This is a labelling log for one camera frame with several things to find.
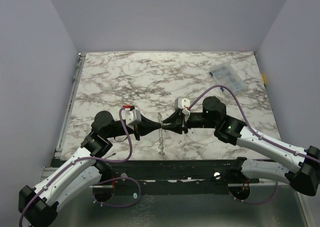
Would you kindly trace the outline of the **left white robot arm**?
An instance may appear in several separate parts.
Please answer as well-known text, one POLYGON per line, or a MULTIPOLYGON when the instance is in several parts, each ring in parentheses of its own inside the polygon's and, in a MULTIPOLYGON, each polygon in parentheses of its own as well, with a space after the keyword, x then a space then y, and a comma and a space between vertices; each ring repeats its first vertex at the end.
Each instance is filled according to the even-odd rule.
POLYGON ((139 140, 162 127, 130 105, 124 105, 118 115, 119 120, 116 121, 110 112, 98 112, 91 124, 91 132, 72 156, 34 187, 26 185, 19 191, 19 226, 27 220, 32 227, 48 227, 57 217, 58 209, 83 189, 115 180, 110 164, 124 163, 131 158, 133 144, 130 135, 139 140), (113 146, 109 139, 119 136, 126 136, 128 140, 128 156, 121 160, 104 158, 113 146))

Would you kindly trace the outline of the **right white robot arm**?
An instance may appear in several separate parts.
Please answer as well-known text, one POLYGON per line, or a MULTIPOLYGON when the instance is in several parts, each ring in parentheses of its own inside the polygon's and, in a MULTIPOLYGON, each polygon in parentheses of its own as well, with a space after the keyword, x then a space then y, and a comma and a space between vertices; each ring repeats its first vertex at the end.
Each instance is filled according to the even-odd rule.
POLYGON ((227 107, 217 97, 202 102, 201 112, 190 112, 190 100, 177 98, 174 113, 163 121, 163 129, 178 134, 189 129, 214 129, 221 142, 247 148, 269 159, 246 159, 230 169, 229 176, 240 183, 244 179, 267 179, 290 185, 306 196, 315 196, 320 183, 320 150, 315 146, 303 148, 284 143, 252 128, 242 120, 227 115, 227 107))

